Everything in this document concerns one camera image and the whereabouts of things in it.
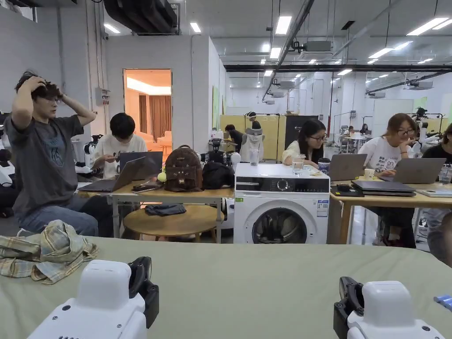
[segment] folded cloth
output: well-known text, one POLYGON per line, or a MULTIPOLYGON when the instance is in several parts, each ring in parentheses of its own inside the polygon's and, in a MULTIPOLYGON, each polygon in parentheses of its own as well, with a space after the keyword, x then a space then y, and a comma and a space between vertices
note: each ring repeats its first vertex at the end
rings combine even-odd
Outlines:
POLYGON ((183 214, 187 210, 181 204, 178 205, 147 205, 144 209, 146 214, 149 216, 173 216, 175 214, 183 214))
POLYGON ((54 284, 93 260, 99 249, 71 225, 51 221, 41 234, 0 236, 0 275, 54 284))

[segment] washing machine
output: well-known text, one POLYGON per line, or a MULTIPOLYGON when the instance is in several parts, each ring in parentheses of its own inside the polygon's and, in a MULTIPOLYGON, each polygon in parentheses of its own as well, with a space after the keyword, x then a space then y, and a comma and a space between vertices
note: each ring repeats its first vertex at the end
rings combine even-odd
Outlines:
POLYGON ((234 243, 326 244, 330 178, 305 166, 238 164, 234 243))

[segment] white shirt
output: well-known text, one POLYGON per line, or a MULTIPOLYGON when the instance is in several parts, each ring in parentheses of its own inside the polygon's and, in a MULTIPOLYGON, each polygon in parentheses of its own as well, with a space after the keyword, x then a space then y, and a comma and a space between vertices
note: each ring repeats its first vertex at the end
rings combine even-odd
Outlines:
POLYGON ((366 142, 360 149, 359 154, 367 154, 364 166, 372 168, 377 173, 385 170, 393 170, 402 159, 399 147, 392 147, 386 137, 373 138, 366 142))
MULTIPOLYGON (((104 135, 99 139, 96 145, 96 150, 94 151, 94 161, 102 157, 103 155, 109 154, 113 156, 118 156, 119 153, 124 152, 147 152, 146 142, 142 137, 134 134, 132 139, 127 144, 120 143, 111 134, 104 135)), ((118 174, 119 163, 114 161, 112 163, 104 163, 104 178, 112 178, 118 174)))
POLYGON ((298 144, 298 140, 295 140, 282 153, 281 161, 284 164, 284 161, 286 161, 286 159, 288 157, 291 156, 292 158, 294 158, 295 156, 297 156, 299 154, 300 154, 300 145, 298 144))

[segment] brown backpack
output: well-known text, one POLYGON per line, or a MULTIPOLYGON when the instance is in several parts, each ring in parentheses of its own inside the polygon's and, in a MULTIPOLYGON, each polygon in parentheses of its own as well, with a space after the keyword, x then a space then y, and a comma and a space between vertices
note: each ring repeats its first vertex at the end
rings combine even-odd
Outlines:
POLYGON ((165 162, 165 189, 171 192, 201 192, 202 168, 197 153, 182 145, 165 162))

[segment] round wooden stool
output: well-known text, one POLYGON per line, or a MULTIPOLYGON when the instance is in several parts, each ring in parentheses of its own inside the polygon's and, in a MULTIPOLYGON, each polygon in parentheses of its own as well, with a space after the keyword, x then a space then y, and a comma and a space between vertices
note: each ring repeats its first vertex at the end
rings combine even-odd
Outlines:
POLYGON ((132 231, 139 240, 141 234, 153 235, 155 240, 164 237, 195 235, 196 242, 201 242, 199 234, 210 231, 214 242, 217 209, 206 205, 184 205, 187 210, 183 214, 173 216, 149 216, 144 208, 128 214, 124 220, 124 227, 132 231))

